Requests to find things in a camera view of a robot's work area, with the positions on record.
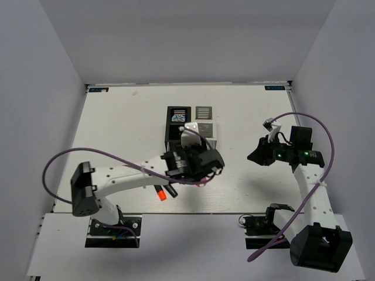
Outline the blue glue jar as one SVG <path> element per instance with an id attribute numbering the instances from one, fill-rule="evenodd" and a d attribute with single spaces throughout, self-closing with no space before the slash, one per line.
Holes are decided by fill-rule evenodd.
<path id="1" fill-rule="evenodd" d="M 185 114 L 174 114 L 171 117 L 172 122 L 186 122 L 186 116 Z"/>

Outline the pink tube with pins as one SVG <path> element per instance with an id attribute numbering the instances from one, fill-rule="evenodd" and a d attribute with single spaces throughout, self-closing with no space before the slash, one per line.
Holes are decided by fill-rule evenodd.
<path id="1" fill-rule="evenodd" d="M 199 181 L 199 183 L 196 186 L 204 187 L 208 182 L 212 181 L 215 176 L 215 173 L 207 175 L 205 178 L 201 179 L 201 181 Z"/>

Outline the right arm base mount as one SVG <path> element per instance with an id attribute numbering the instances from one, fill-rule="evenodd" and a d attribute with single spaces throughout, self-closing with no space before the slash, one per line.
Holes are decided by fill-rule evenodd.
<path id="1" fill-rule="evenodd" d="M 279 228 L 273 223 L 275 212 L 278 210 L 295 210 L 286 204 L 272 203 L 264 215 L 243 214 L 238 218 L 238 224 L 244 229 L 246 249 L 260 249 L 273 239 Z"/>

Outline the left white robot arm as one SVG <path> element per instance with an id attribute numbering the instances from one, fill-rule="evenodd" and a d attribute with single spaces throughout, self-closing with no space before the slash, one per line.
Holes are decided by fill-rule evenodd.
<path id="1" fill-rule="evenodd" d="M 92 167 L 83 162 L 70 180 L 72 214 L 90 216 L 116 234 L 123 229 L 124 219 L 119 206 L 112 204 L 108 196 L 145 186 L 201 185 L 223 168 L 224 160 L 217 150 L 198 145 L 177 148 L 141 164 Z"/>

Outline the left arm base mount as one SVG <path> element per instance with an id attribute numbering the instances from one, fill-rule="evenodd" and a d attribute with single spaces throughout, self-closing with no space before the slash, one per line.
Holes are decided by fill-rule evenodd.
<path id="1" fill-rule="evenodd" d="M 87 231 L 86 248 L 112 248 L 127 249 L 137 248 L 141 240 L 142 215 L 123 214 L 124 226 L 131 229 L 131 232 L 124 229 L 113 229 L 102 226 L 95 219 L 90 220 Z"/>

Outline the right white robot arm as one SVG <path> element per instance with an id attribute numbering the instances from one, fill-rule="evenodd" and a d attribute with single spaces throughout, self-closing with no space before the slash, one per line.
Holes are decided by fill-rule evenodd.
<path id="1" fill-rule="evenodd" d="M 337 273 L 352 246 L 349 231 L 341 229 L 333 214 L 323 180 L 325 162 L 321 152 L 312 149 L 312 129 L 291 128 L 290 138 L 280 142 L 281 126 L 265 124 L 268 135 L 260 138 L 247 159 L 261 166 L 276 161 L 288 163 L 298 183 L 304 202 L 301 211 L 290 205 L 272 203 L 265 216 L 249 215 L 239 219 L 246 235 L 272 235 L 274 244 L 289 243 L 291 262 L 295 266 Z"/>

